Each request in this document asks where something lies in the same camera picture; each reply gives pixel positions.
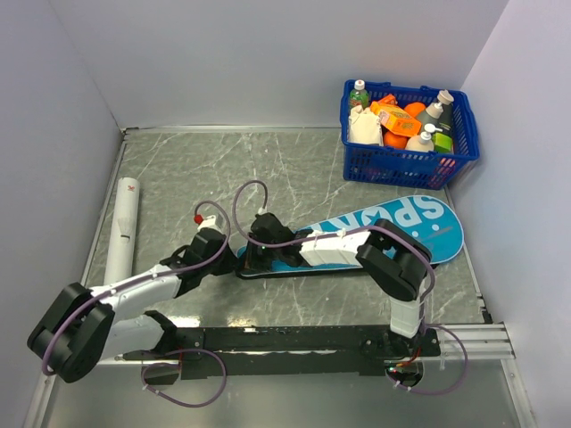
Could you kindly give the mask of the blue racket cover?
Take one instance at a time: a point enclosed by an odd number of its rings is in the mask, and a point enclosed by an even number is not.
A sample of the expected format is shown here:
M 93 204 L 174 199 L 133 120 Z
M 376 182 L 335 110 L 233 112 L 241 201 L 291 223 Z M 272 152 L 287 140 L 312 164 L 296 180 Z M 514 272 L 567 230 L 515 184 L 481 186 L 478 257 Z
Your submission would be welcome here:
M 428 195 L 403 196 L 361 210 L 328 218 L 310 225 L 313 230 L 333 233 L 341 228 L 354 230 L 372 225 L 379 219 L 392 221 L 397 227 L 419 241 L 432 254 L 433 265 L 454 259 L 464 243 L 464 232 L 457 215 L 443 201 Z M 237 251 L 236 275 L 242 279 L 324 275 L 334 272 L 361 270 L 359 264 L 321 264 L 316 267 L 290 267 L 273 254 L 261 261 L 262 251 L 248 262 L 247 245 Z

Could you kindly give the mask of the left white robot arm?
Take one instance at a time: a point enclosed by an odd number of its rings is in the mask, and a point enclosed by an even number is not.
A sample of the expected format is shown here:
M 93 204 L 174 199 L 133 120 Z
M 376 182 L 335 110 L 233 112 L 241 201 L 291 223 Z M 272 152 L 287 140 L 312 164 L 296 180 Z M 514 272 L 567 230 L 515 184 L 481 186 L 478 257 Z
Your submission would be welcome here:
M 27 340 L 44 375 L 66 383 L 86 376 L 102 359 L 142 351 L 166 358 L 178 347 L 176 326 L 150 307 L 174 300 L 208 275 L 225 275 L 236 262 L 228 235 L 206 227 L 193 241 L 143 274 L 86 288 L 69 284 L 54 299 Z

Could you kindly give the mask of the white shuttlecock tube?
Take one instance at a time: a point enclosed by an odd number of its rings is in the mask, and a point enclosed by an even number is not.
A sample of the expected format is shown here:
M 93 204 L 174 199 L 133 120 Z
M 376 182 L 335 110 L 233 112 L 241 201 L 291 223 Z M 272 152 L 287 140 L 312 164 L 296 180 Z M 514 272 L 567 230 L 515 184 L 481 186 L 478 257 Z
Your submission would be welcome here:
M 140 184 L 131 177 L 118 181 L 113 208 L 104 284 L 119 282 L 131 276 L 135 249 Z

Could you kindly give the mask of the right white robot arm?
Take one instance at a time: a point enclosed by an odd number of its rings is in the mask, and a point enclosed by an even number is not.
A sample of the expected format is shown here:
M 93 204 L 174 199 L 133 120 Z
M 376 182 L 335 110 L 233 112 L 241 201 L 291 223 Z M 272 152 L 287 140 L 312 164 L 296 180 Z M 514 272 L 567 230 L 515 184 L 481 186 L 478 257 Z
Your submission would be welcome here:
M 266 213 L 256 217 L 246 239 L 238 257 L 239 277 L 362 269 L 389 297 L 391 348 L 409 355 L 421 343 L 424 303 L 435 286 L 432 254 L 391 221 L 378 219 L 353 230 L 294 232 Z

